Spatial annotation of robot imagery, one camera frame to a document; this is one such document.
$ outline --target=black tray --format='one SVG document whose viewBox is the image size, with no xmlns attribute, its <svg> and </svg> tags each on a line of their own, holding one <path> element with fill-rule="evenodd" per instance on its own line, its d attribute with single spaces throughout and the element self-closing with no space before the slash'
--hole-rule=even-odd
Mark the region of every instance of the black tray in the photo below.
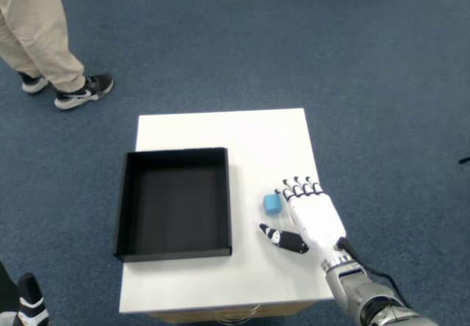
<svg viewBox="0 0 470 326">
<path fill-rule="evenodd" d="M 114 255 L 155 261 L 231 255 L 226 148 L 127 153 Z"/>
</svg>

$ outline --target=white table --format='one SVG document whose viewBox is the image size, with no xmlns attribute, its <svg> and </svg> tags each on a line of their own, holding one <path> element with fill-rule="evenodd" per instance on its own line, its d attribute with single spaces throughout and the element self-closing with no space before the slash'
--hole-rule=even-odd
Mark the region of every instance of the white table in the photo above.
<svg viewBox="0 0 470 326">
<path fill-rule="evenodd" d="M 126 263 L 120 312 L 160 314 L 332 298 L 320 262 L 310 252 L 276 248 L 259 229 L 265 222 L 295 231 L 285 208 L 277 217 L 264 214 L 263 196 L 283 178 L 317 177 L 303 109 L 139 118 L 137 151 L 210 147 L 228 149 L 232 256 Z"/>
</svg>

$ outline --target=khaki trousers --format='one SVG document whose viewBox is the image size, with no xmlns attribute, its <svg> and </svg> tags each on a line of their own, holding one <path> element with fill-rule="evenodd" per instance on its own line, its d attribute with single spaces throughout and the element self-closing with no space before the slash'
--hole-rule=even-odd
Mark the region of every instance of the khaki trousers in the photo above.
<svg viewBox="0 0 470 326">
<path fill-rule="evenodd" d="M 83 87 L 83 65 L 68 49 L 60 0 L 0 0 L 0 57 L 32 78 L 43 75 L 58 90 Z"/>
</svg>

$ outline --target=blue carpet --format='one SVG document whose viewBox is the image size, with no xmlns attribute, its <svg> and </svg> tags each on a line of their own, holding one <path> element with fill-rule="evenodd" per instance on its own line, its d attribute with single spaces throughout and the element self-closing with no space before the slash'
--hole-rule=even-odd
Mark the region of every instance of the blue carpet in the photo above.
<svg viewBox="0 0 470 326">
<path fill-rule="evenodd" d="M 112 93 L 63 113 L 0 65 L 0 260 L 37 274 L 55 325 L 164 324 L 118 313 L 112 237 L 138 115 L 290 107 L 364 260 L 417 311 L 469 324 L 470 0 L 63 2 L 71 49 L 113 73 Z M 353 321 L 325 302 L 251 324 Z"/>
</svg>

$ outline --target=blue cube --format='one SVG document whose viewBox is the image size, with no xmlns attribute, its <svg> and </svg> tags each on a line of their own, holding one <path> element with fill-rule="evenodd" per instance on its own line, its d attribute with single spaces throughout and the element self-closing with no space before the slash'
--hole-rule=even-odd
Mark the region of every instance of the blue cube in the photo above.
<svg viewBox="0 0 470 326">
<path fill-rule="evenodd" d="M 277 194 L 265 195 L 263 206 L 266 214 L 278 214 L 282 210 L 281 198 Z"/>
</svg>

